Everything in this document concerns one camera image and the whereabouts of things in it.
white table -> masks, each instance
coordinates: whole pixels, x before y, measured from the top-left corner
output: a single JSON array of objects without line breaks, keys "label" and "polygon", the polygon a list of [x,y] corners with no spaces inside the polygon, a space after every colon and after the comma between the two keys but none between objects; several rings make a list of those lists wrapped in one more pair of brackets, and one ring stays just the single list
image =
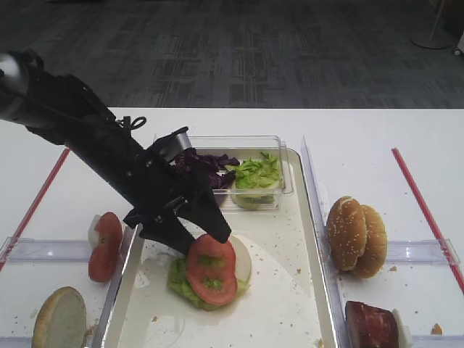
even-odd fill
[{"label": "white table", "polygon": [[[185,125],[190,127],[191,136],[278,135],[298,152],[304,136],[327,206],[340,196],[351,194],[383,213],[389,238],[432,239],[426,219],[391,153],[392,147],[398,147],[442,233],[452,240],[460,258],[464,258],[459,219],[464,196],[462,110],[117,108],[112,111],[118,117],[148,118],[143,128],[133,132],[133,137],[144,147],[152,143],[155,134],[163,136]],[[2,123],[0,132],[3,141],[0,156],[6,168],[0,181],[3,193],[0,216],[4,223],[0,239],[4,240],[21,221],[62,147],[48,144],[17,125]],[[76,178],[75,185],[89,191],[101,184],[89,171],[84,178]],[[108,199],[97,199],[82,209],[110,210],[108,206],[114,204],[123,215],[126,206],[122,199],[110,188],[107,194],[112,197],[110,203]],[[63,199],[69,199],[66,192]],[[73,214],[77,215],[72,210],[63,210],[58,203],[46,206],[71,221]],[[62,220],[51,223],[57,226]],[[57,229],[49,228],[49,224],[49,219],[37,217],[34,228],[29,228],[24,237],[53,238],[50,231]],[[79,238],[77,227],[82,226],[77,221],[68,225],[72,228],[56,238],[63,238],[65,233],[69,239]]]}]

